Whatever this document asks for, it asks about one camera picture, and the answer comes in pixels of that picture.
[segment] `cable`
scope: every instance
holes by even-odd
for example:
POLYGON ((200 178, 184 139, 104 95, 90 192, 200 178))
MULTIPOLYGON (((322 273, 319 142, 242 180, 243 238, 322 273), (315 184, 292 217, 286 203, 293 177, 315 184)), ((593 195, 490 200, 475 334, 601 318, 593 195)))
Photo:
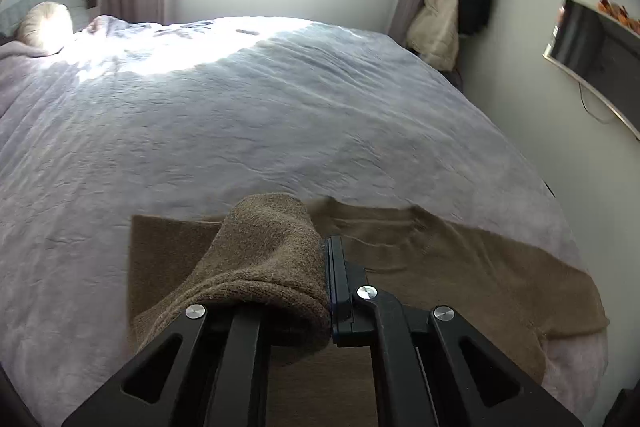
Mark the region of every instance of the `cable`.
POLYGON ((464 93, 464 89, 465 89, 465 79, 462 76, 462 74, 460 73, 460 70, 458 69, 458 65, 456 65, 453 68, 453 71, 455 71, 455 73, 458 74, 458 78, 460 78, 460 87, 458 88, 458 90, 460 91, 460 93, 464 93))
POLYGON ((603 120, 599 117, 596 117, 593 113, 591 113, 588 109, 587 106, 584 103, 584 97, 582 96, 582 84, 578 83, 578 89, 580 89, 580 100, 582 101, 582 107, 584 108, 584 110, 593 118, 595 118, 599 123, 601 124, 611 124, 611 122, 613 122, 614 120, 616 120, 616 117, 611 118, 611 120, 603 120))

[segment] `sunlight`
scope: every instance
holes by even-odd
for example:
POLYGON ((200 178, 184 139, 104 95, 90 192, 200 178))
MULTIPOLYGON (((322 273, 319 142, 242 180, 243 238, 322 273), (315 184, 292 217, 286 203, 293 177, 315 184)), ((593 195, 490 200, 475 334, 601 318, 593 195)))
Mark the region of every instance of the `sunlight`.
POLYGON ((152 25, 130 38, 79 32, 57 60, 78 66, 79 83, 117 72, 149 77, 211 64, 279 32, 295 32, 311 23, 285 17, 227 17, 193 26, 152 25))

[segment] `beige bag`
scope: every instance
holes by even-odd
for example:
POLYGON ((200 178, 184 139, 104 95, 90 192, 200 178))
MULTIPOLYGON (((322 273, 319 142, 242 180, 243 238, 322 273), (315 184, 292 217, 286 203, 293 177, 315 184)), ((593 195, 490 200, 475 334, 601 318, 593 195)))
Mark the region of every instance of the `beige bag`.
POLYGON ((407 46, 436 70, 453 70, 460 48, 458 0, 424 0, 424 8, 409 27, 407 46))

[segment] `bed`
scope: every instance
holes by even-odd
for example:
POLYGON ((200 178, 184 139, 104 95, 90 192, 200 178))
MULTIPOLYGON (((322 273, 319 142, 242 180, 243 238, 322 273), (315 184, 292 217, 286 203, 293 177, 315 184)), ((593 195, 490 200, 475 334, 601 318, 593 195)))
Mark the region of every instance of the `bed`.
MULTIPOLYGON (((59 426, 130 356, 132 214, 197 218, 277 191, 416 203, 583 267, 532 166, 387 36, 101 16, 55 56, 0 61, 0 362, 37 420, 59 426)), ((544 387, 583 415, 606 334, 544 348, 544 387)))

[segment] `metal screw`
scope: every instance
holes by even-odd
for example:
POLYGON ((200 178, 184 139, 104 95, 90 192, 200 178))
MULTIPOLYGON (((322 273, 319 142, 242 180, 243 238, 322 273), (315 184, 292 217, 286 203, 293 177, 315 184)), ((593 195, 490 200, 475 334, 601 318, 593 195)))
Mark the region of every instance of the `metal screw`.
POLYGON ((453 317, 456 316, 454 311, 448 306, 438 306, 436 309, 434 309, 433 315, 437 318, 437 320, 443 322, 449 322, 453 317))
POLYGON ((204 315, 205 311, 206 310, 202 304, 192 304, 187 308, 185 314, 190 319, 199 319, 204 315))
POLYGON ((361 299, 373 299, 376 295, 378 295, 378 290, 376 290, 372 286, 361 286, 360 288, 358 288, 358 291, 356 293, 361 299))

